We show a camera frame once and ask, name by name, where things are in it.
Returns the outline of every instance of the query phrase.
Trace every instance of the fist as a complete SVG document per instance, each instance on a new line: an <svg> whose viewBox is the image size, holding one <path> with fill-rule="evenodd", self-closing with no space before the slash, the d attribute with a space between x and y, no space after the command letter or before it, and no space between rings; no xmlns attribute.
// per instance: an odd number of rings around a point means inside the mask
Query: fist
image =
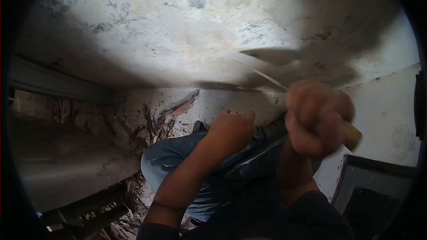
<svg viewBox="0 0 427 240"><path fill-rule="evenodd" d="M221 159L240 152L252 140L254 135L255 113L246 114L224 110L213 122L206 138L220 152Z"/></svg>
<svg viewBox="0 0 427 240"><path fill-rule="evenodd" d="M347 94L305 80L288 90L286 106L286 128L299 154L322 159L344 143L342 120L351 122L354 116L354 106Z"/></svg>

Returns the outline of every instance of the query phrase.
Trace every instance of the black shirt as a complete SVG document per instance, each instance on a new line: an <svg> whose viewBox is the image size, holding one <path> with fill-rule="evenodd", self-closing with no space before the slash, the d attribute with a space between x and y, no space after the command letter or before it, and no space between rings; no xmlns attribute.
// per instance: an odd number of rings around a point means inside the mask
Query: black shirt
<svg viewBox="0 0 427 240"><path fill-rule="evenodd" d="M137 240L238 239L354 239L347 220L328 202L322 192L301 196L289 211L262 205L225 206L219 215L179 238L172 227L149 223L142 225Z"/></svg>

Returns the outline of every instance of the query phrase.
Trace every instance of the wooden hammer handle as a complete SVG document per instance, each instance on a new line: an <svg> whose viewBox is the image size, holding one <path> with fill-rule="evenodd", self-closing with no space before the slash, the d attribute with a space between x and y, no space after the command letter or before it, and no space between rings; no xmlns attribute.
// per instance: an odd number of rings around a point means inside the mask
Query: wooden hammer handle
<svg viewBox="0 0 427 240"><path fill-rule="evenodd" d="M362 139L362 133L346 120L342 120L344 130L344 146L353 151Z"/></svg>

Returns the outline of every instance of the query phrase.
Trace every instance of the white wall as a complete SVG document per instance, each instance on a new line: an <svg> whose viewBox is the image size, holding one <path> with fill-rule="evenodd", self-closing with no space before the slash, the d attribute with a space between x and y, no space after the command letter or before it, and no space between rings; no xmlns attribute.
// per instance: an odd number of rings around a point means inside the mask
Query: white wall
<svg viewBox="0 0 427 240"><path fill-rule="evenodd" d="M416 65L343 90L355 106L354 126L363 133L361 144L352 155L417 166L421 142L415 136L413 102L415 74L419 71ZM342 148L326 158L315 174L319 189L329 200L335 193L345 154L351 152Z"/></svg>
<svg viewBox="0 0 427 240"><path fill-rule="evenodd" d="M363 134L360 146L353 155L398 165L417 165L420 141L415 136L413 95L415 75L419 70L419 65L411 66L380 80L371 80L343 90L353 100L356 110L354 125ZM141 114L144 103L157 118L163 110L193 92L194 89L190 88L127 91L124 97L126 122L132 129L144 125L146 121ZM175 118L171 137L190 134L196 120L212 124L223 109L239 112L254 110L255 125L267 125L286 109L285 97L285 93L275 92L203 89L188 113ZM314 175L319 189L329 200L334 196L345 154L350 154L350 151L342 147L334 156L325 158Z"/></svg>
<svg viewBox="0 0 427 240"><path fill-rule="evenodd" d="M115 88L274 88L233 58L338 87L419 62L396 0L36 0L16 51Z"/></svg>

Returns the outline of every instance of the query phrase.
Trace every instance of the forearm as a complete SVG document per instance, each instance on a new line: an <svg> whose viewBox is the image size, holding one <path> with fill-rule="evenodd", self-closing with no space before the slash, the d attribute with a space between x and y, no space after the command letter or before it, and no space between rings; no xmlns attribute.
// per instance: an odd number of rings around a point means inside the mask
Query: forearm
<svg viewBox="0 0 427 240"><path fill-rule="evenodd" d="M222 161L215 156L213 148L211 140L205 137L163 180L144 223L162 223L179 228L185 210L199 194L204 180Z"/></svg>
<svg viewBox="0 0 427 240"><path fill-rule="evenodd" d="M299 155L287 140L277 165L277 184L288 205L293 205L303 194L318 190L312 176L310 159Z"/></svg>

